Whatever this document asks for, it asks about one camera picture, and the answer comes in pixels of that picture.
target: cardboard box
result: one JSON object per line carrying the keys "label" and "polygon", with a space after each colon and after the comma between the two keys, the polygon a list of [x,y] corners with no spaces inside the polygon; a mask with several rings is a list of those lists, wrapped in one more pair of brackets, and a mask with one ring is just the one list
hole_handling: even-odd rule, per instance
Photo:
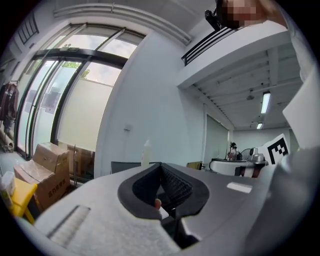
{"label": "cardboard box", "polygon": [[93,152],[71,145],[68,145],[67,149],[69,150],[69,172],[74,175],[75,165],[75,173],[81,177],[93,161]]}
{"label": "cardboard box", "polygon": [[50,142],[38,144],[33,160],[14,166],[15,176],[36,183],[34,193],[39,209],[44,211],[66,192],[70,185],[69,152]]}

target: glass door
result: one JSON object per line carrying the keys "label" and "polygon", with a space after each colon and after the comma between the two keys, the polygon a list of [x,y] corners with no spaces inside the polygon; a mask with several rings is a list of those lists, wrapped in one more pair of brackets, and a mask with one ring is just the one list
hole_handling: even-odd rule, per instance
{"label": "glass door", "polygon": [[58,103],[80,64],[79,62],[64,61],[48,85],[44,87],[42,99],[39,100],[35,108],[35,122],[31,137],[32,154],[39,143],[50,142]]}
{"label": "glass door", "polygon": [[27,158],[29,155],[29,129],[30,129],[30,116],[34,109],[35,102],[38,98],[39,91],[44,86],[45,81],[47,80],[50,72],[55,68],[57,61],[48,60],[46,61],[40,70],[35,75],[31,86],[28,88],[26,98],[24,100],[21,115],[19,118],[18,125],[18,135],[17,135],[17,147],[19,151],[25,154]]}

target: gray plastic surface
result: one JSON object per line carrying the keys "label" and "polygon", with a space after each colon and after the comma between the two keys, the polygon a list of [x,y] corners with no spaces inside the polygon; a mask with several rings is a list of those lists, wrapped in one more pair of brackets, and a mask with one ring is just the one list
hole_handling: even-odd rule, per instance
{"label": "gray plastic surface", "polygon": [[141,171],[142,167],[136,167],[87,182],[47,209],[35,227],[47,236],[75,206],[81,205],[90,212],[66,246],[71,252],[104,256],[177,253],[180,248],[159,220],[134,217],[118,199],[121,182]]}
{"label": "gray plastic surface", "polygon": [[[238,237],[245,237],[254,224],[268,191],[272,167],[268,166],[269,171],[254,179],[169,165],[201,180],[210,194],[198,215],[182,218],[187,235],[193,235],[200,241],[184,249],[183,253],[199,254],[197,250],[201,249],[201,244],[210,245],[211,249],[219,248],[218,252],[222,255],[229,252],[231,248],[227,244],[230,241],[238,243]],[[181,249],[162,228],[160,221],[134,217],[117,197],[121,182],[143,170],[136,167],[84,184],[45,211],[35,227],[47,236],[77,205],[81,205],[90,208],[90,212],[66,246],[71,252],[141,256],[180,252]],[[253,189],[250,193],[244,193],[228,188],[229,183],[252,186]]]}
{"label": "gray plastic surface", "polygon": [[[119,202],[121,182],[141,167],[94,179],[44,212],[35,227],[48,235],[77,205],[90,208],[66,249],[82,255],[258,255],[272,249],[297,226],[319,185],[320,148],[285,156],[258,178],[219,175],[170,164],[202,181],[209,198],[199,214],[183,217],[198,242],[181,250],[159,220],[136,218]],[[252,187],[235,190],[230,183]]]}

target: white label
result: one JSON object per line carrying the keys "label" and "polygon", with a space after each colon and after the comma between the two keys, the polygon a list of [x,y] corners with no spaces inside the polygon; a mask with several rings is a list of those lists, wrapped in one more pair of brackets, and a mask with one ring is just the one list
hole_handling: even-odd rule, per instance
{"label": "white label", "polygon": [[234,183],[234,182],[229,183],[228,185],[226,185],[226,187],[228,189],[232,189],[232,190],[236,190],[244,193],[250,193],[252,190],[252,186]]}

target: white wall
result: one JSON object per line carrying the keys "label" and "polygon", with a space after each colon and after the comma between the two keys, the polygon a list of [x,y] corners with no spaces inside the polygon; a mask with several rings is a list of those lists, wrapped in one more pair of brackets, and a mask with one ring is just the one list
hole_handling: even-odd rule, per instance
{"label": "white wall", "polygon": [[272,21],[245,27],[195,58],[177,74],[175,84],[187,88],[238,60],[289,42],[287,29]]}
{"label": "white wall", "polygon": [[260,129],[260,130],[242,130],[233,131],[232,142],[235,142],[238,149],[243,151],[245,149],[258,148],[266,142],[272,141],[280,134],[284,134],[285,139],[290,147],[290,133],[289,128],[276,129]]}
{"label": "white wall", "polygon": [[[151,161],[185,166],[201,161],[203,103],[175,86],[184,68],[183,47],[149,34],[123,67],[99,129],[94,177],[110,173],[111,161],[140,162],[150,137]],[[125,125],[131,130],[125,131]]]}

